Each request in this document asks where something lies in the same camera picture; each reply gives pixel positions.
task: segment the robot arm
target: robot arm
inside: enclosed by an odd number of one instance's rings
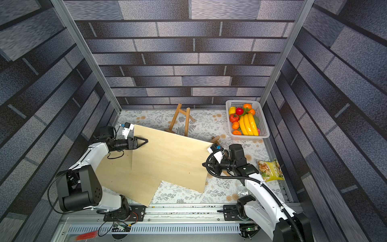
[[[125,123],[122,134],[125,139],[115,139],[116,134],[111,126],[99,129],[98,137],[92,141],[82,157],[68,170],[57,174],[57,191],[59,205],[62,211],[79,211],[87,208],[103,212],[128,213],[128,205],[123,196],[103,193],[95,171],[101,160],[111,151],[137,149],[148,142],[138,137],[127,138],[134,125]],[[145,142],[138,145],[137,140]]]
[[[236,209],[240,218],[252,219],[274,242],[313,241],[309,220],[303,213],[296,214],[268,188],[258,170],[247,164],[242,145],[230,145],[230,157],[226,158],[220,146],[213,145],[209,152],[211,155],[203,166],[211,175],[238,179],[253,194],[238,199]],[[234,176],[221,176],[223,170],[233,172]]]

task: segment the banana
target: banana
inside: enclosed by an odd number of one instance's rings
[[[258,130],[257,130],[257,125],[255,124],[254,116],[252,113],[247,114],[248,120],[250,122],[251,128],[253,130],[253,134],[255,136],[259,136]]]
[[[241,116],[239,118],[239,127],[241,128],[243,135],[248,135],[245,124],[244,124],[243,116]]]
[[[250,126],[250,122],[248,121],[248,116],[246,116],[246,115],[243,115],[243,122],[245,123],[245,126],[246,126],[246,130],[247,130],[247,133],[249,134],[249,135],[254,135],[253,134],[253,131],[251,130],[251,126]]]

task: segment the snack bag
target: snack bag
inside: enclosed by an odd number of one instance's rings
[[[265,182],[273,180],[285,180],[277,159],[273,162],[258,161],[259,170]]]

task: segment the white plastic basket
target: white plastic basket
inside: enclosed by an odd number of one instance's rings
[[[261,131],[259,136],[232,134],[232,132],[234,131],[232,129],[233,124],[229,121],[230,115],[228,115],[228,110],[230,109],[230,107],[241,108],[246,103],[251,104],[252,108],[255,110],[255,116],[257,116],[260,120],[259,124],[257,125],[257,128]],[[262,111],[261,104],[259,102],[252,100],[228,100],[226,102],[226,113],[228,115],[228,132],[233,140],[258,140],[269,137],[269,128],[267,127],[265,115]]]

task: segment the plywood panel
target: plywood panel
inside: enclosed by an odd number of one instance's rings
[[[123,157],[113,160],[105,156],[97,167],[97,178],[102,186],[149,206],[161,179],[132,171],[133,151],[125,150],[124,152]],[[118,157],[121,154],[114,151],[111,152],[109,158]]]
[[[202,163],[212,143],[139,125],[134,136],[148,143],[133,150],[133,171],[204,192],[207,170]]]

